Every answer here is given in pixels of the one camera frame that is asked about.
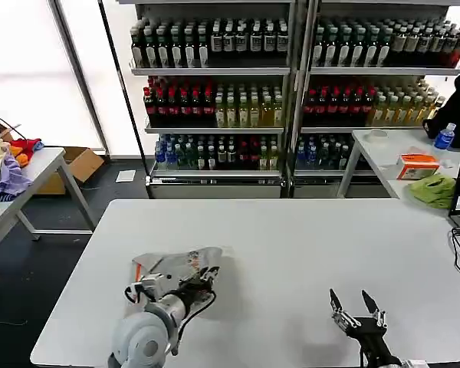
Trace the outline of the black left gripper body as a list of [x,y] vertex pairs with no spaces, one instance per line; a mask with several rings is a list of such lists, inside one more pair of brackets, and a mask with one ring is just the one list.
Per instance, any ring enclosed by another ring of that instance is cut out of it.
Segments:
[[204,303],[215,297],[212,286],[212,280],[193,278],[180,284],[179,289],[176,290],[176,296],[184,305]]

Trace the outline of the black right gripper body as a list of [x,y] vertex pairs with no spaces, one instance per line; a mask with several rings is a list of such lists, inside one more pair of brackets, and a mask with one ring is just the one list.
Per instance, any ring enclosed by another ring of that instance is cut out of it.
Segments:
[[390,353],[383,337],[386,329],[378,328],[372,317],[356,318],[361,327],[346,332],[360,345],[360,365],[401,365],[398,357]]

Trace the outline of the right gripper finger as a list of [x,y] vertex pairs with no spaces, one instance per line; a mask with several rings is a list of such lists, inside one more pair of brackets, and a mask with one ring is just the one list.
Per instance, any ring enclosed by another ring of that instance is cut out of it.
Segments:
[[332,308],[332,318],[336,325],[343,331],[348,332],[352,329],[361,327],[361,323],[348,312],[346,312],[333,288],[330,289],[330,306]]
[[378,328],[387,328],[386,323],[386,312],[378,306],[375,300],[365,291],[361,291],[363,301],[366,305],[366,309],[369,311],[371,317],[376,321]]

